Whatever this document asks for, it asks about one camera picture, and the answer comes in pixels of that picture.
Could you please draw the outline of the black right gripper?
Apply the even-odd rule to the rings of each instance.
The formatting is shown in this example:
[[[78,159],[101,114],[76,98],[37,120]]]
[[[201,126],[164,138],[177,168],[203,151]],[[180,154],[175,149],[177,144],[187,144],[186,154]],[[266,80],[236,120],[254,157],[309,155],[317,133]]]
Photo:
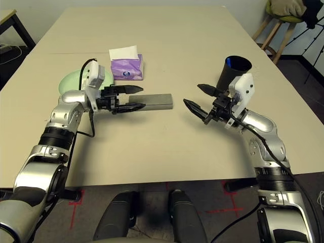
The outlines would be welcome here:
[[[216,98],[213,102],[213,108],[209,113],[207,113],[195,102],[183,99],[185,106],[191,113],[199,117],[205,125],[207,125],[211,120],[216,122],[221,121],[226,124],[230,119],[231,98],[228,97],[226,93],[223,94],[221,90],[211,85],[198,84],[197,87],[205,94]]]

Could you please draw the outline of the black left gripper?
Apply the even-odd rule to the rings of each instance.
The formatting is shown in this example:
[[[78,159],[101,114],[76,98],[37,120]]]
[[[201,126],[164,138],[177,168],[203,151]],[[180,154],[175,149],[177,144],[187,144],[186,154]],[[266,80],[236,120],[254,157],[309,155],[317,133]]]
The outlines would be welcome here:
[[[97,106],[99,110],[108,110],[113,114],[128,113],[138,111],[146,106],[143,103],[126,103],[119,105],[119,94],[135,94],[143,91],[140,86],[135,85],[120,85],[104,87],[100,90],[100,96],[97,99]]]

